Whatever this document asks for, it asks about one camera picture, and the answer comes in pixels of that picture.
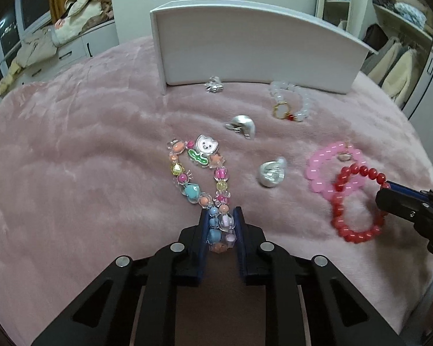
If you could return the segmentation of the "silver curved earring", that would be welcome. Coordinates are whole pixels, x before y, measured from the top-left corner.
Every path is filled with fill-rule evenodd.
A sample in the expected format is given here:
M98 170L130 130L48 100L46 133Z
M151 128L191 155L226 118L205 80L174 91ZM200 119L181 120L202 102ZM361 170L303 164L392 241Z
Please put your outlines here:
M256 125L247 115L237 115L231 121L224 124L227 130L244 136L245 139L253 140L256 136Z

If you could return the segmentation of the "white bead bracelet gold charm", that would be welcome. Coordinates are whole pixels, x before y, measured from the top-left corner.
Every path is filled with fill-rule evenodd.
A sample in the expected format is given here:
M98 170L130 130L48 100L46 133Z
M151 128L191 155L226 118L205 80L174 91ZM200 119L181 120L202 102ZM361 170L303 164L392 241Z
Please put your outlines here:
M274 102L272 116L275 119L301 123L310 116L312 101L305 88L288 81L273 81L269 93Z

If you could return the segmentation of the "small silver flower earring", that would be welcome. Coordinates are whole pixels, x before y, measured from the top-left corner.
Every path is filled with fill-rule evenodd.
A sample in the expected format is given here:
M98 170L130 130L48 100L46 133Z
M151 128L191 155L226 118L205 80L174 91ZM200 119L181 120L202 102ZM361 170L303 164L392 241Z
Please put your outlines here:
M223 91L224 85L219 77L210 77L209 81L205 83L205 89L209 93L219 93Z

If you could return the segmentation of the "white plastic storage bin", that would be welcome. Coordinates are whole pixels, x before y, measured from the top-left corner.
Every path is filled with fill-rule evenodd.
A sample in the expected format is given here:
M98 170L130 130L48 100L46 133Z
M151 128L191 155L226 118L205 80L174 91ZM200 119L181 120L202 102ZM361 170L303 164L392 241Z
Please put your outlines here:
M163 88L288 81L346 94L372 48L354 35L284 7L239 0L178 0L150 13Z

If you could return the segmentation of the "open wardrobe with clothes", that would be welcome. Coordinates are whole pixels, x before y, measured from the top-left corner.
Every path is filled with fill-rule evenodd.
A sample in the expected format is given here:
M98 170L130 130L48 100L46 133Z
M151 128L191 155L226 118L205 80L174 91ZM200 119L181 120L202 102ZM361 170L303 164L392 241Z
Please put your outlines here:
M361 71L412 117L433 80L433 10L425 0L317 0L316 15L372 47Z

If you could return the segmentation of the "white drawer cabinet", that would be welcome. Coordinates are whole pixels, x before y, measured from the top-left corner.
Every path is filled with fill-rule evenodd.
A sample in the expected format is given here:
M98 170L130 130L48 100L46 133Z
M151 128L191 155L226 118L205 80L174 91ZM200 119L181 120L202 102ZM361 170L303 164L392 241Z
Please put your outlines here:
M118 44L115 21L108 20L58 48L51 58L22 70L1 97L21 85L53 79L75 63L95 57Z

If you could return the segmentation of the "pile of beige clothes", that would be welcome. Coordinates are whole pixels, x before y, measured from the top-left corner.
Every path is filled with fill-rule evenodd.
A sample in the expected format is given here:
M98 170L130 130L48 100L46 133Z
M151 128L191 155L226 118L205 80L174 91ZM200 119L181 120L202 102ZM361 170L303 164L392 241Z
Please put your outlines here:
M114 17L112 0L66 0L61 18L26 36L6 75L0 80L0 96L9 89L18 74L51 58L57 49L85 31Z

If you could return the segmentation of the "window with white frame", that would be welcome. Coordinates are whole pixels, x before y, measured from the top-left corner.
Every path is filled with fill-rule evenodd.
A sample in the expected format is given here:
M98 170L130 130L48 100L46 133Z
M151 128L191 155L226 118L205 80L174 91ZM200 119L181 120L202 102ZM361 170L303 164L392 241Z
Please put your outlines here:
M11 0L0 18L0 80L8 72L22 40L50 22L48 0Z

